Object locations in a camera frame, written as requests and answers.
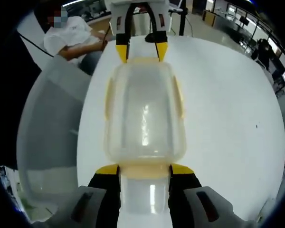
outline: transparent plastic container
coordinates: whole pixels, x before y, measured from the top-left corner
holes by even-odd
[[[168,63],[120,65],[108,85],[104,149],[122,163],[172,163],[186,150],[182,97]]]

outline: white table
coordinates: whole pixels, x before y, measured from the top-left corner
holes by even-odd
[[[155,57],[154,44],[131,38],[130,58]],[[192,168],[233,204],[243,219],[255,219],[278,192],[285,159],[285,133],[279,104],[262,68],[222,45],[196,38],[169,37],[165,61],[184,96],[187,152],[178,162]],[[81,115],[78,185],[108,165],[103,150],[105,93],[121,64],[110,42],[95,70]]]

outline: person in background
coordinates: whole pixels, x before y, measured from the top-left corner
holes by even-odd
[[[81,17],[68,17],[60,5],[46,9],[51,26],[44,36],[44,48],[55,56],[60,55],[92,75],[107,44],[105,35],[92,30]]]
[[[257,42],[257,48],[251,55],[251,58],[258,64],[262,64],[266,70],[269,70],[269,59],[272,56],[272,48],[266,39],[260,39]]]

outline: black pole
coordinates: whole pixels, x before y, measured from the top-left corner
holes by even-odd
[[[182,9],[182,12],[180,13],[180,32],[179,35],[184,35],[185,30],[185,23],[186,23],[186,15],[188,14],[188,9],[186,7],[186,0],[183,0],[181,2],[180,8]]]

